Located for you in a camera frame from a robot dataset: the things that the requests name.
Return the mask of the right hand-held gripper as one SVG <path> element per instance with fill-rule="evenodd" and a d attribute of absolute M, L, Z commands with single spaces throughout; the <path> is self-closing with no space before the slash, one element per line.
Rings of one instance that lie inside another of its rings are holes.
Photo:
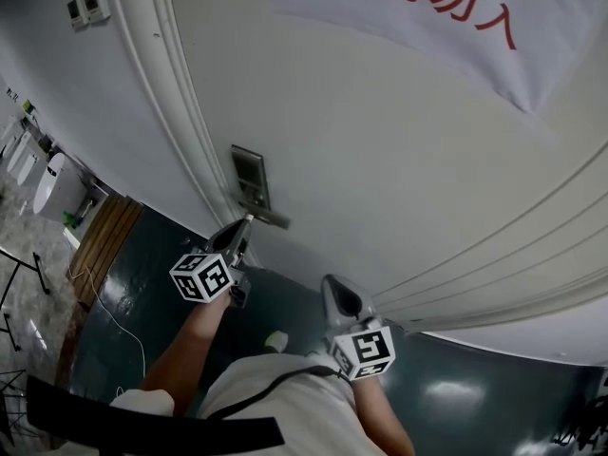
<path fill-rule="evenodd" d="M 325 275 L 321 293 L 327 329 L 337 334 L 329 355 L 342 373 L 355 381 L 386 372 L 395 361 L 395 349 L 390 327 L 371 318 L 375 308 L 369 293 L 341 275 Z M 349 329 L 355 322 L 363 323 Z"/>

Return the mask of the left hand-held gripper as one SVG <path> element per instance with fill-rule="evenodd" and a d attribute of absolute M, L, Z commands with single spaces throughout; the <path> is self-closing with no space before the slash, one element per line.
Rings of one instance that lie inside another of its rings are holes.
<path fill-rule="evenodd" d="M 187 254 L 169 274 L 184 300 L 209 304 L 228 293 L 231 305 L 242 309 L 251 291 L 247 275 L 239 269 L 248 248 L 251 222 L 243 218 L 215 232 L 205 243 L 206 254 Z M 233 256 L 225 260 L 224 256 Z"/>

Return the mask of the person's left forearm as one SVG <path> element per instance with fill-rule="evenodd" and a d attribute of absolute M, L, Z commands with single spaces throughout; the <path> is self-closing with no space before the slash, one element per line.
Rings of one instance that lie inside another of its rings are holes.
<path fill-rule="evenodd" d="M 206 359 L 230 305 L 229 293 L 221 294 L 211 303 L 198 304 L 143 379 L 143 390 L 168 393 L 177 417 L 186 413 L 197 394 Z"/>

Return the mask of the person's right forearm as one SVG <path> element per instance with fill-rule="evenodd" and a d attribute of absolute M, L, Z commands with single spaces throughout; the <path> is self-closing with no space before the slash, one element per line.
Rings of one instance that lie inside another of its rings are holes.
<path fill-rule="evenodd" d="M 351 383 L 356 413 L 366 435 L 387 456 L 415 456 L 414 445 L 377 377 Z"/>

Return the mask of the metal door lock plate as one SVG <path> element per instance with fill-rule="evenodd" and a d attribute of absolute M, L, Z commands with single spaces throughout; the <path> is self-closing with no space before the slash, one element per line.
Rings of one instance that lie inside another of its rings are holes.
<path fill-rule="evenodd" d="M 264 160 L 261 155 L 233 144 L 231 156 L 242 197 L 254 206 L 271 209 Z"/>

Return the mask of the person's white shoe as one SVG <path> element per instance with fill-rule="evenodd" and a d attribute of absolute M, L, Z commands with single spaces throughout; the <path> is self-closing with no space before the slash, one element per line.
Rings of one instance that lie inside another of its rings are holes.
<path fill-rule="evenodd" d="M 282 331 L 270 333 L 264 341 L 263 350 L 267 353 L 283 353 L 289 343 L 289 335 Z"/>

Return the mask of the person's white shirt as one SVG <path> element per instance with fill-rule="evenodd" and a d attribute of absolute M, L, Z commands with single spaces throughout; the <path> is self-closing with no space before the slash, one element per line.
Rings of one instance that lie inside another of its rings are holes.
<path fill-rule="evenodd" d="M 200 419 L 273 417 L 285 440 L 268 456 L 387 456 L 365 433 L 356 413 L 352 382 L 316 374 L 320 359 L 265 353 L 232 363 L 209 389 Z M 129 389 L 113 407 L 175 416 L 162 389 Z"/>

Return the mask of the brown wooden slatted board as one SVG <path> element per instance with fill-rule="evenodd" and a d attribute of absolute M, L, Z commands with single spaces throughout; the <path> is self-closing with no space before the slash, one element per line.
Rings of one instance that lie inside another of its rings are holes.
<path fill-rule="evenodd" d="M 78 304 L 88 312 L 124 242 L 143 212 L 143 205 L 111 193 L 87 228 L 66 276 Z"/>

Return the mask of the white toilet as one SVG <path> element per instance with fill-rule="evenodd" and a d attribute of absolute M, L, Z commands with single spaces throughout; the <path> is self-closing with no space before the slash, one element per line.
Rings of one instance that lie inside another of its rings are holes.
<path fill-rule="evenodd" d="M 64 222 L 64 213 L 74 215 L 86 197 L 80 169 L 64 153 L 55 154 L 38 184 L 33 213 Z"/>
<path fill-rule="evenodd" d="M 14 175 L 14 170 L 20 161 L 20 157 L 28 145 L 29 138 L 30 134 L 28 132 L 24 132 L 14 143 L 14 147 L 11 150 L 11 155 L 9 156 L 9 162 L 7 165 L 7 171 L 12 175 Z"/>
<path fill-rule="evenodd" d="M 39 164 L 40 161 L 36 155 L 32 153 L 28 154 L 19 171 L 17 184 L 22 187 L 32 187 L 39 180 Z"/>

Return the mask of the black metal stand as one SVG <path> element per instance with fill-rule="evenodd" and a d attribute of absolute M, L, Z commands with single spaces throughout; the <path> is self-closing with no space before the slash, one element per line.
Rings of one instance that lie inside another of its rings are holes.
<path fill-rule="evenodd" d="M 11 283 L 14 280 L 14 278 L 20 268 L 26 268 L 28 270 L 35 272 L 38 275 L 38 279 L 41 284 L 43 293 L 45 295 L 50 295 L 50 288 L 46 284 L 46 276 L 42 269 L 42 259 L 36 252 L 32 253 L 32 258 L 33 258 L 32 263 L 27 263 L 26 261 L 24 261 L 16 256 L 13 256 L 12 254 L 10 254 L 9 252 L 5 251 L 2 248 L 0 248 L 0 256 L 7 258 L 14 263 L 14 268 L 9 277 L 7 286 L 3 292 L 2 300 L 4 300 L 6 298 L 6 295 L 9 292 Z"/>
<path fill-rule="evenodd" d="M 27 410 L 25 370 L 0 371 L 0 434 L 14 445 L 13 432 Z"/>

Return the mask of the dark bushy object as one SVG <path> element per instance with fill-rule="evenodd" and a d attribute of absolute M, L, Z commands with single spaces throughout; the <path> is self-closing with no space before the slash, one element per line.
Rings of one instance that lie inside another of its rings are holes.
<path fill-rule="evenodd" d="M 551 443 L 570 447 L 571 456 L 608 456 L 608 370 L 593 399 L 573 399 Z"/>

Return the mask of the white paper sign red print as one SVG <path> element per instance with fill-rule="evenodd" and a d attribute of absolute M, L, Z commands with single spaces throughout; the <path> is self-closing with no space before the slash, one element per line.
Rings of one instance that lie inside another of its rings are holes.
<path fill-rule="evenodd" d="M 574 67 L 608 0 L 274 0 L 285 14 L 420 51 L 526 113 Z"/>

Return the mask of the white wall control panel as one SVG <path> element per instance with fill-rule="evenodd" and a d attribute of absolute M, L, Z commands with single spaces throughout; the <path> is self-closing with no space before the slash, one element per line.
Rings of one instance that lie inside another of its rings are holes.
<path fill-rule="evenodd" d="M 70 24 L 74 30 L 82 29 L 89 23 L 83 0 L 69 0 L 66 4 Z"/>
<path fill-rule="evenodd" d="M 107 0 L 83 0 L 85 15 L 90 23 L 103 22 L 111 15 Z"/>

